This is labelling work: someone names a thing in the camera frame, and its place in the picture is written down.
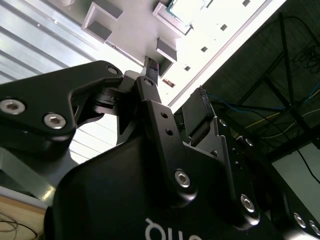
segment metal frame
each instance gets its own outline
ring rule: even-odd
[[[283,14],[279,14],[279,25],[281,31],[281,39],[283,45],[283,51],[277,56],[274,62],[268,67],[268,69],[264,72],[264,74],[253,84],[253,86],[244,94],[244,96],[239,100],[237,104],[229,104],[231,107],[238,108],[238,109],[249,109],[249,110],[260,110],[260,111],[267,111],[267,112],[275,112],[280,113],[274,121],[282,118],[287,112],[291,114],[291,116],[295,119],[299,127],[301,127],[305,133],[303,134],[304,137],[301,140],[298,137],[293,138],[290,141],[285,142],[273,152],[268,154],[268,159],[272,162],[279,159],[280,156],[285,156],[290,152],[294,152],[296,148],[303,146],[305,143],[312,142],[317,148],[320,149],[319,141],[316,139],[318,137],[317,132],[313,131],[313,128],[310,128],[308,124],[304,121],[303,117],[297,112],[297,109],[300,108],[303,101],[295,101],[294,91],[293,91],[293,83],[292,83],[292,75],[290,69],[290,57],[289,57],[289,50],[287,45],[287,38],[286,38],[286,30],[285,30],[285,23]],[[278,88],[272,83],[272,81],[268,78],[269,74],[278,66],[278,64],[284,59],[285,63],[285,70],[286,70],[286,78],[288,84],[288,92],[289,92],[289,101],[283,94],[278,90]],[[275,96],[281,101],[284,108],[283,109],[273,109],[273,108],[266,108],[266,107],[259,107],[259,106],[247,106],[243,105],[243,103],[255,92],[255,90],[262,84],[266,83],[267,86],[272,90]],[[211,102],[214,105],[225,105],[221,102]],[[257,132],[261,131],[262,129],[268,128],[271,123],[267,123],[262,127],[257,129]],[[248,131],[240,130],[239,133],[247,133]]]

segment yellow cable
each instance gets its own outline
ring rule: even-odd
[[[320,89],[319,89],[318,91],[316,91],[311,97],[309,97],[309,99],[312,99],[312,98],[313,98],[315,95],[317,95],[319,92],[320,92]],[[270,115],[270,116],[267,116],[266,119],[272,118],[272,117],[277,116],[277,115],[279,115],[279,114],[280,114],[280,112],[277,112],[277,113],[275,113],[275,114],[272,114],[272,115]],[[252,127],[252,126],[254,126],[254,125],[256,125],[256,124],[259,124],[259,123],[265,121],[266,119],[263,118],[263,119],[261,119],[261,120],[259,120],[259,121],[256,121],[256,122],[254,122],[254,123],[246,126],[245,129],[250,128],[250,127]]]
[[[312,99],[315,95],[317,95],[320,92],[320,89],[318,91],[316,91],[311,97],[309,97],[309,99]]]
[[[279,114],[280,114],[280,112],[277,112],[277,113],[272,114],[272,115],[270,115],[270,116],[266,116],[265,118],[266,118],[266,119],[269,119],[269,118],[272,118],[272,117],[277,116],[277,115],[279,115]],[[259,120],[259,121],[256,121],[256,122],[254,122],[254,123],[246,126],[245,129],[250,128],[250,127],[252,127],[252,126],[254,126],[254,125],[256,125],[256,124],[259,124],[259,123],[265,121],[266,119],[263,118],[263,119],[261,119],[261,120]]]

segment screw hole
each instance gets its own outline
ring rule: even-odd
[[[108,67],[108,71],[110,73],[112,73],[112,74],[117,74],[118,73],[118,71],[116,69],[114,69],[113,67],[111,67],[111,66]]]
[[[149,79],[144,79],[145,84],[152,86],[154,83],[152,81],[150,81]]]
[[[165,130],[165,132],[166,132],[166,134],[168,134],[169,136],[172,136],[172,135],[174,134],[169,128],[167,128],[167,129]]]
[[[7,109],[10,109],[10,110],[17,110],[19,108],[19,106],[15,103],[10,103],[6,106]]]
[[[215,156],[216,158],[218,157],[218,152],[217,152],[217,150],[212,151],[211,154],[212,154],[213,156]]]
[[[242,169],[242,166],[241,166],[240,162],[235,161],[235,165],[236,165],[239,169]]]
[[[162,112],[162,113],[161,113],[161,116],[162,116],[162,117],[164,117],[165,119],[167,119],[167,118],[168,118],[168,115],[167,115],[167,114],[165,114],[164,112]]]
[[[235,154],[239,155],[238,151],[235,148],[232,148],[232,152],[234,152]]]

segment blue cable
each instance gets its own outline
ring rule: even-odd
[[[221,102],[223,102],[225,105],[227,105],[229,108],[237,111],[237,112],[240,112],[240,113],[249,113],[249,111],[246,111],[246,110],[240,110],[240,109],[237,109],[237,108],[234,108],[233,106],[230,106],[229,103],[227,103],[225,100],[223,100],[221,97],[219,96],[216,96],[214,94],[208,94],[208,97],[213,97],[215,99],[218,99],[220,100]]]
[[[310,93],[309,97],[304,101],[303,104],[306,104],[310,100],[311,96],[318,90],[318,87],[320,87],[320,82],[318,82],[318,84],[313,88],[313,90]]]
[[[239,113],[251,113],[251,111],[247,111],[247,110],[240,110],[240,109],[237,109],[237,108],[234,108],[233,106],[230,106],[229,103],[227,103],[223,98],[219,97],[219,96],[216,96],[214,94],[208,94],[208,97],[213,97],[215,99],[218,99],[220,100],[221,102],[223,102],[225,105],[227,105],[229,108],[239,112]],[[271,109],[274,109],[274,110],[282,110],[282,109],[285,109],[284,107],[275,107],[275,108],[271,108]]]

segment wire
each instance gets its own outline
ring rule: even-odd
[[[208,97],[213,97],[213,98],[215,98],[215,99],[220,100],[222,103],[224,103],[225,105],[227,105],[229,108],[231,108],[231,109],[233,109],[233,110],[235,110],[235,111],[237,111],[237,112],[239,112],[239,113],[248,113],[247,110],[237,109],[237,108],[231,106],[231,105],[230,105],[226,100],[224,100],[222,97],[219,97],[219,96],[214,95],[214,94],[208,94],[207,96],[208,96]],[[284,109],[284,108],[283,108],[283,107],[274,107],[274,108],[271,108],[271,109],[273,109],[273,110],[282,110],[282,109]]]
[[[312,110],[312,111],[309,111],[303,115],[301,115],[301,117],[304,117],[304,116],[307,116],[309,114],[312,114],[312,113],[315,113],[317,111],[319,111],[320,108],[316,109],[316,110]],[[272,138],[275,138],[275,137],[278,137],[278,136],[281,136],[283,135],[283,133],[287,132],[293,125],[295,125],[297,123],[297,121],[293,122],[290,124],[290,126],[288,126],[282,133],[279,133],[279,134],[276,134],[276,135],[272,135],[272,136],[262,136],[261,139],[272,139]]]
[[[14,230],[17,229],[18,225],[17,225],[17,221],[16,221],[16,220],[14,220],[13,218],[7,216],[6,214],[4,214],[4,213],[2,213],[2,212],[0,212],[0,215],[6,217],[7,219],[11,220],[12,222],[15,222],[15,223],[14,223],[15,226],[14,226],[14,224],[12,224],[12,223],[8,223],[8,225],[10,225],[11,227],[13,227],[13,229],[10,229],[10,230],[0,230],[0,233],[10,233],[10,232],[13,232]]]
[[[307,103],[310,99],[312,99],[315,95],[318,94],[320,89],[317,91],[318,87],[320,86],[320,82],[313,88],[312,92],[310,93],[309,97],[304,101],[303,104]]]
[[[208,96],[208,97],[213,97],[213,98],[215,98],[215,99],[220,100],[220,101],[223,102],[225,105],[227,105],[229,108],[231,108],[231,109],[233,109],[233,110],[235,110],[235,111],[237,111],[237,112],[239,112],[239,113],[247,113],[247,111],[245,111],[245,110],[240,110],[240,109],[234,108],[234,107],[231,106],[229,103],[227,103],[223,98],[221,98],[221,97],[219,97],[219,96],[217,96],[217,95],[208,94],[207,96]]]
[[[317,95],[320,92],[320,89],[318,91],[316,91],[311,97],[309,97],[309,99],[312,99],[315,95]]]
[[[17,224],[19,226],[25,227],[26,229],[29,229],[31,232],[33,232],[34,234],[34,238],[32,238],[32,240],[36,239],[38,237],[38,234],[36,233],[35,230],[33,230],[31,227],[28,227],[22,223],[19,222],[15,222],[15,221],[4,221],[4,220],[0,220],[0,223],[7,223],[7,224]]]
[[[259,124],[259,123],[261,123],[261,122],[265,121],[266,119],[269,119],[269,118],[275,117],[275,116],[277,116],[277,115],[279,115],[279,114],[280,114],[280,112],[277,112],[277,113],[275,113],[275,114],[272,114],[272,115],[266,116],[266,117],[265,117],[265,119],[263,118],[263,119],[261,119],[261,120],[259,120],[259,121],[256,121],[256,122],[254,122],[254,123],[252,123],[252,124],[250,124],[250,125],[246,126],[246,127],[245,127],[245,129],[250,128],[250,127],[252,127],[252,126],[254,126],[254,125],[256,125],[256,124]]]
[[[280,127],[278,127],[277,125],[275,125],[272,121],[270,121],[269,119],[267,119],[266,117],[264,117],[263,115],[261,115],[260,113],[256,112],[256,111],[253,111],[253,110],[249,110],[249,112],[252,112],[252,113],[255,113],[257,115],[259,115],[260,117],[264,118],[266,121],[268,121],[270,124],[272,124],[274,127],[276,127],[284,136],[285,138],[288,139],[288,141],[290,141],[290,138],[288,137],[287,134],[285,134],[281,129]],[[318,184],[320,184],[320,181],[318,180],[318,178],[314,175],[314,173],[311,171],[306,159],[304,158],[304,156],[302,155],[302,153],[299,151],[298,148],[295,147],[295,150],[297,151],[297,153],[300,155],[300,157],[302,158],[306,168],[308,169],[309,173],[311,174],[311,176],[314,178],[314,180],[316,180],[318,182]]]

